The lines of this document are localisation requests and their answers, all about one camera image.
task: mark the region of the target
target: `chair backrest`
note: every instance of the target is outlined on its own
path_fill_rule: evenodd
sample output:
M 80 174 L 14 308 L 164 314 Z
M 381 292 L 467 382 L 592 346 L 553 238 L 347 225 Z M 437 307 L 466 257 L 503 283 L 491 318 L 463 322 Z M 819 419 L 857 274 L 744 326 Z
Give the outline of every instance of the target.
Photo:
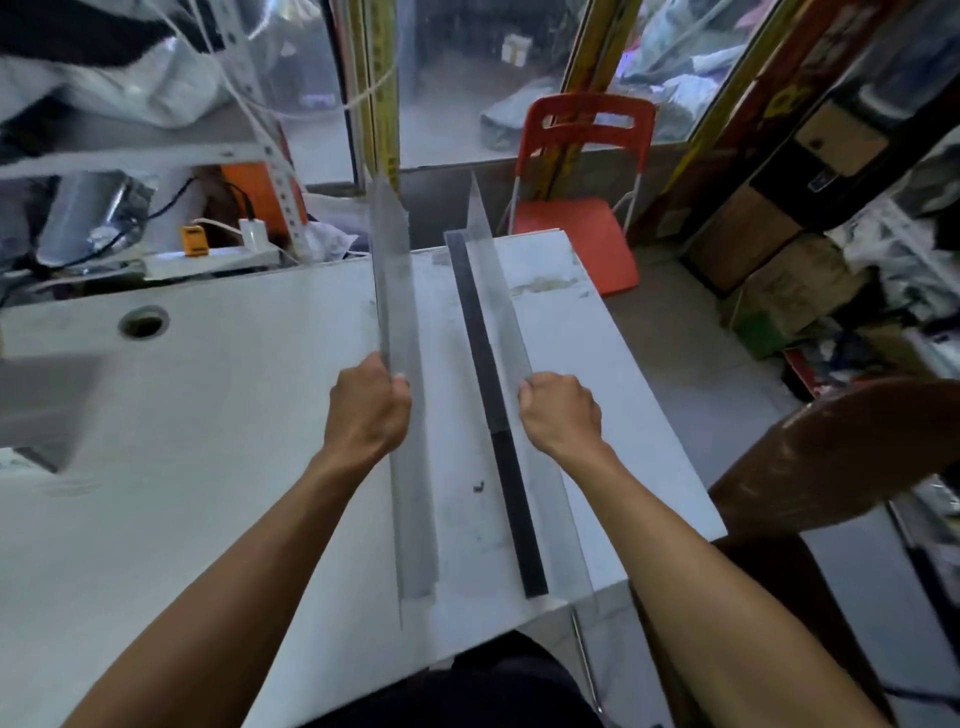
M 960 381 L 890 378 L 816 400 L 710 488 L 730 538 L 860 516 L 960 459 Z
M 593 116 L 613 113 L 634 120 L 632 127 L 614 127 L 597 124 Z M 551 126 L 543 123 L 554 117 Z M 596 91 L 576 91 L 539 98 L 527 111 L 523 123 L 523 137 L 516 156 L 516 176 L 523 174 L 527 160 L 538 150 L 562 144 L 611 144 L 636 153 L 639 174 L 647 160 L 647 150 L 654 134 L 657 107 L 646 99 L 617 96 Z

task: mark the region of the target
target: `chair seat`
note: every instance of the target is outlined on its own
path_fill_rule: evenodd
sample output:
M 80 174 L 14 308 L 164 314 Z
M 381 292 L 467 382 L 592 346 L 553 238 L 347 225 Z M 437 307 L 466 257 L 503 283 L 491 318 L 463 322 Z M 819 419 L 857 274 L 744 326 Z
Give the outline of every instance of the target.
M 640 283 L 627 239 L 605 200 L 520 202 L 516 206 L 514 233 L 560 228 L 601 296 L 609 296 Z

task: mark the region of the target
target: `brown box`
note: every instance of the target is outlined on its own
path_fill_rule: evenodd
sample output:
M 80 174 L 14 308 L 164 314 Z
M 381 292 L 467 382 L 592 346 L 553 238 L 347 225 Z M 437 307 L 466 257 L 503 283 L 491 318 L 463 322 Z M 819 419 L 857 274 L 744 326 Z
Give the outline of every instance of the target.
M 719 304 L 720 321 L 754 357 L 762 358 L 848 302 L 866 281 L 865 273 L 850 272 L 827 238 L 803 235 Z
M 794 138 L 844 177 L 857 174 L 890 144 L 882 133 L 832 101 L 817 109 Z
M 745 182 L 697 231 L 685 257 L 714 288 L 727 293 L 801 230 Z

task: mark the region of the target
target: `black strip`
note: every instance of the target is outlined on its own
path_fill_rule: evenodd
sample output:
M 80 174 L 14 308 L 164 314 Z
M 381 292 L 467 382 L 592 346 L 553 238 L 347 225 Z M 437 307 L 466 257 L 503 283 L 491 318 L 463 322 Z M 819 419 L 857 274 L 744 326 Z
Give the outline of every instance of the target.
M 467 324 L 467 338 L 470 353 L 473 355 L 473 368 L 480 385 L 480 399 L 483 400 L 487 427 L 493 442 L 493 455 L 496 457 L 496 470 L 500 475 L 503 488 L 503 500 L 507 506 L 507 521 L 510 533 L 514 537 L 516 560 L 520 566 L 520 579 L 527 598 L 543 596 L 547 593 L 546 574 L 537 546 L 537 534 L 530 516 L 527 492 L 523 487 L 523 474 L 516 459 L 514 435 L 507 419 L 507 406 L 500 389 L 500 376 L 493 358 L 493 348 L 484 324 L 483 311 L 480 308 L 480 296 L 470 268 L 467 245 L 463 233 L 451 231 L 444 235 L 446 247 L 450 251 L 453 265 L 453 277 L 457 281 L 457 293 L 460 306 L 464 310 L 464 322 Z
M 350 149 L 350 165 L 353 167 L 353 183 L 363 177 L 363 169 L 357 164 L 357 155 L 355 145 L 353 144 L 353 125 L 350 124 L 350 112 L 346 109 L 349 98 L 347 97 L 347 71 L 344 68 L 344 51 L 340 45 L 340 38 L 337 36 L 336 16 L 330 0 L 321 4 L 324 11 L 324 25 L 326 26 L 326 37 L 330 41 L 330 53 L 333 55 L 333 65 L 337 70 L 337 84 L 340 86 L 340 101 L 344 105 L 344 124 L 347 126 L 347 148 Z

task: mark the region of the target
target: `left hand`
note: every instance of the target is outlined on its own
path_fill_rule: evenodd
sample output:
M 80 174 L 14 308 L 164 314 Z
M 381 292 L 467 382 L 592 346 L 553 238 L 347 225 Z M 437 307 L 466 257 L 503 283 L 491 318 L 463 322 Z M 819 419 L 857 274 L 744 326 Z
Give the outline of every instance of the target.
M 321 453 L 372 466 L 407 436 L 411 405 L 409 382 L 391 377 L 380 352 L 371 353 L 344 369 L 330 390 Z

